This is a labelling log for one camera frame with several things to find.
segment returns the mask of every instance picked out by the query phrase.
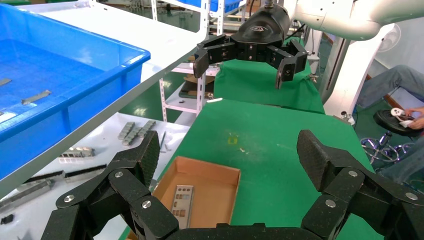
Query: white shelf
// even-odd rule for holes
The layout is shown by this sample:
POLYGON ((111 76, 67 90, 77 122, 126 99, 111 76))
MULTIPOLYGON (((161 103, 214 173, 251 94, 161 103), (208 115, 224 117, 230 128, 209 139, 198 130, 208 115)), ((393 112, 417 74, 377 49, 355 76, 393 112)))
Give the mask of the white shelf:
MULTIPOLYGON (((109 164, 117 152, 138 146, 142 141, 142 139, 138 137, 131 146, 122 145, 121 140, 118 139, 118 134, 124 125, 127 122, 135 122, 137 126, 143 126, 148 120, 149 119, 143 117, 116 113, 73 145, 74 147, 94 148, 96 154, 94 157, 90 157, 79 164, 60 163, 59 158, 57 158, 40 170, 36 175, 61 170, 64 170, 65 172, 73 172, 94 166, 109 164)), ((180 145, 189 130, 189 127, 174 123, 156 121, 152 130, 157 131, 159 141, 162 140, 162 136, 164 132, 166 132, 163 143, 166 144, 167 148, 170 150, 166 151, 165 147, 162 147, 162 151, 165 152, 161 152, 159 154, 157 168, 153 175, 153 179, 157 180, 180 145)), ((0 235, 2 236, 1 239, 15 240, 18 239, 17 237, 20 239, 28 239, 24 236, 31 236, 31 239, 41 239, 51 212, 57 209, 56 200, 58 197, 79 186, 85 181, 87 180, 80 180, 71 183, 58 181, 52 189, 45 194, 22 204, 15 209, 2 212, 1 214, 4 216, 14 214, 15 220, 13 221, 14 223, 4 226, 2 225, 0 230, 0 235)), ((94 240, 117 240, 126 227, 127 224, 122 217, 118 215, 106 224, 103 230, 94 237, 94 240)))
POLYGON ((183 88, 183 85, 184 85, 184 83, 181 84, 181 86, 179 86, 179 88, 177 88, 171 94, 171 96, 169 96, 166 99, 165 108, 196 114, 197 113, 197 111, 196 111, 196 106, 197 106, 196 98, 185 98, 185 97, 180 97, 178 95, 180 93, 181 89, 183 88))
POLYGON ((99 124, 163 78, 179 63, 186 60, 195 52, 197 44, 203 41, 207 34, 205 27, 200 28, 197 33, 191 32, 94 0, 23 5, 18 8, 146 49, 151 53, 151 59, 143 64, 139 85, 54 146, 34 159, 28 159, 25 165, 1 179, 0 198, 49 164, 83 136, 93 131, 99 124))
POLYGON ((196 114, 183 111, 176 119, 175 124, 191 127, 196 120, 196 114))
MULTIPOLYGON (((215 77, 220 71, 220 67, 218 66, 209 66, 206 70, 206 76, 215 77)), ((191 62, 183 62, 178 64, 176 68, 172 70, 174 73, 182 73, 182 74, 194 74, 193 73, 193 63, 191 62)))

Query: green table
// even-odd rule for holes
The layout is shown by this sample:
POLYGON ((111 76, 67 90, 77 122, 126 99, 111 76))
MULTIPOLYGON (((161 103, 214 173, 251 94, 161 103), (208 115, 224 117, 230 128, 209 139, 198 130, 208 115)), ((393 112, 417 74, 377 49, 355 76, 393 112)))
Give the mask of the green table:
POLYGON ((215 77, 214 96, 247 103, 277 105, 290 109, 324 113, 321 97, 309 80, 309 64, 293 81, 275 88, 277 70, 267 63, 231 60, 220 66, 215 77))
MULTIPOLYGON (((297 155, 302 129, 325 145, 349 151, 372 171, 352 127, 334 117, 226 99, 205 105, 174 157, 241 169, 232 225, 299 227, 320 195, 297 155)), ((352 215, 337 239, 383 237, 352 215)))

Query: white object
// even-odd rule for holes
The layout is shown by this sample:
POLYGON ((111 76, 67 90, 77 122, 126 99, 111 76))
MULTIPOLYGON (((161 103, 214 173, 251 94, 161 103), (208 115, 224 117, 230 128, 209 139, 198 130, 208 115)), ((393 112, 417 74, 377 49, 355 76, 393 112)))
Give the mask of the white object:
POLYGON ((290 8, 296 2, 295 19, 313 29, 355 41, 374 38, 385 25, 424 17, 422 0, 286 1, 284 7, 290 8))
POLYGON ((414 121, 412 121, 412 120, 405 120, 405 121, 399 122, 399 124, 402 125, 402 127, 407 128, 413 122, 414 121))
POLYGON ((374 56, 392 28, 393 24, 386 25, 377 36, 366 41, 350 43, 336 38, 319 88, 325 114, 341 116, 342 112, 353 112, 374 56), (344 45, 344 55, 336 49, 337 45, 344 45))
POLYGON ((390 114, 394 117, 401 116, 401 115, 405 115, 405 111, 400 108, 394 107, 390 110, 390 114))

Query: cardboard box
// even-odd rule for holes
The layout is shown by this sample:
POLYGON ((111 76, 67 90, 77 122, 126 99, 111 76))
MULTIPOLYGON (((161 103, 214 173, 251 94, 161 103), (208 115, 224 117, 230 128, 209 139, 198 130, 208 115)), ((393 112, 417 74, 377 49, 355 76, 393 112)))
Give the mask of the cardboard box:
POLYGON ((171 210, 177 185, 194 186, 189 228, 214 228, 231 221, 240 175, 236 168, 178 156, 153 196, 171 210))

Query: blue tray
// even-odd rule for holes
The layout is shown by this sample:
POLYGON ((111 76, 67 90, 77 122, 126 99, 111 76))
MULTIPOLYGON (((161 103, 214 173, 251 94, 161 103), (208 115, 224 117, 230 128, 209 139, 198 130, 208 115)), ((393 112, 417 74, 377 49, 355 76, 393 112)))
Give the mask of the blue tray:
MULTIPOLYGON (((239 3, 242 0, 225 0, 225 13, 228 13, 231 10, 234 10, 239 7, 239 3)), ((179 2, 196 6, 200 8, 201 0, 180 0, 179 2)), ((218 0, 210 0, 209 10, 212 12, 218 11, 218 0)))
POLYGON ((149 59, 146 50, 0 4, 0 83, 10 80, 0 85, 0 180, 139 84, 149 59))

